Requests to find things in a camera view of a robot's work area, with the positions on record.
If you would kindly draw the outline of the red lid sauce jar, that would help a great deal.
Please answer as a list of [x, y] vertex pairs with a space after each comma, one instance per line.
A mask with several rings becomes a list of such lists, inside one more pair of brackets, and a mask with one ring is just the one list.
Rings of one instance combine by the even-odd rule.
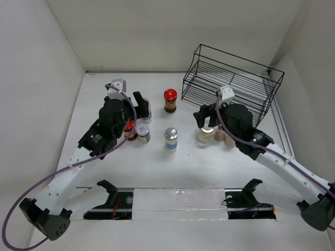
[[164, 110], [168, 113], [173, 113], [176, 110], [177, 91], [174, 89], [166, 89], [164, 96]]
[[124, 137], [126, 137], [128, 141], [134, 141], [137, 138], [137, 133], [136, 133], [136, 130], [135, 130], [135, 126], [130, 131], [130, 133], [125, 133], [125, 131], [124, 131]]

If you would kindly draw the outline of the white lid spice jar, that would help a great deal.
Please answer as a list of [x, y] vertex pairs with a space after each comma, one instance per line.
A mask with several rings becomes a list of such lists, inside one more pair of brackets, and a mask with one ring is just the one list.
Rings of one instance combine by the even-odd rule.
[[138, 140], [143, 144], [148, 143], [151, 139], [149, 127], [145, 123], [136, 126], [136, 134]]

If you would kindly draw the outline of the pink lid spice bottle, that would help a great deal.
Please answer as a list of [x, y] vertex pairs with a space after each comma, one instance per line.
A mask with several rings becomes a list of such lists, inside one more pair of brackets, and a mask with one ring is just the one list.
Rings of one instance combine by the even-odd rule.
[[214, 139], [216, 141], [224, 141], [226, 138], [226, 133], [221, 127], [217, 127], [215, 134], [214, 134]]

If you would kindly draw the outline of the round glass jar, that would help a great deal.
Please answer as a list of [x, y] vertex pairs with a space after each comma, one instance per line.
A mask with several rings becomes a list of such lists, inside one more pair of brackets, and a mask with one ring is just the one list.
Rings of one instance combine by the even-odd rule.
[[210, 127], [208, 123], [206, 123], [202, 128], [196, 130], [196, 137], [201, 144], [207, 144], [214, 139], [216, 126]]

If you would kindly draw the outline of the yellow lid spice bottle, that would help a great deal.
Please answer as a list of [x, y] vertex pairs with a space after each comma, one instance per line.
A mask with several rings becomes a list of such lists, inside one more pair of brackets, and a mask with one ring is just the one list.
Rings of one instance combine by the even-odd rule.
[[235, 141], [233, 140], [233, 138], [231, 138], [230, 136], [226, 136], [225, 137], [225, 144], [228, 146], [228, 147], [235, 147]]

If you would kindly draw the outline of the silver lid blue label shaker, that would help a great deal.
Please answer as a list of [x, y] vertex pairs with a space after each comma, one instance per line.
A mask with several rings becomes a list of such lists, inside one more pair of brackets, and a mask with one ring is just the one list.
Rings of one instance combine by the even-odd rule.
[[169, 152], [175, 152], [178, 143], [178, 131], [176, 128], [167, 128], [164, 132], [165, 149]]

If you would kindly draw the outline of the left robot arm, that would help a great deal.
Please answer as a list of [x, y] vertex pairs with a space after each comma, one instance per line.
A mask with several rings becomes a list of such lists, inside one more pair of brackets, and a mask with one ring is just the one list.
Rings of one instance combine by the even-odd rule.
[[112, 90], [104, 98], [98, 119], [79, 140], [67, 168], [57, 173], [36, 197], [22, 199], [19, 208], [46, 239], [60, 238], [75, 215], [83, 215], [99, 205], [109, 208], [116, 203], [118, 189], [106, 180], [99, 181], [88, 192], [74, 198], [70, 196], [89, 171], [117, 149], [117, 140], [128, 122], [149, 114], [149, 103], [141, 93], [133, 92], [133, 96], [136, 106], [125, 93]]

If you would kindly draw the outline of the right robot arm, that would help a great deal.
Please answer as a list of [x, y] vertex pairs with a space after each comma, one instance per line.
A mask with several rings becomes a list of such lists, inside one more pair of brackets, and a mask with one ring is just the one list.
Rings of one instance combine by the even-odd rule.
[[238, 213], [247, 214], [262, 205], [274, 205], [299, 214], [312, 228], [325, 231], [334, 221], [334, 183], [320, 178], [281, 148], [263, 131], [253, 126], [253, 115], [241, 104], [203, 105], [193, 114], [197, 126], [220, 126], [235, 141], [237, 149], [259, 164], [269, 168], [294, 192], [283, 192], [260, 179], [251, 179], [244, 187], [227, 189], [223, 201]]

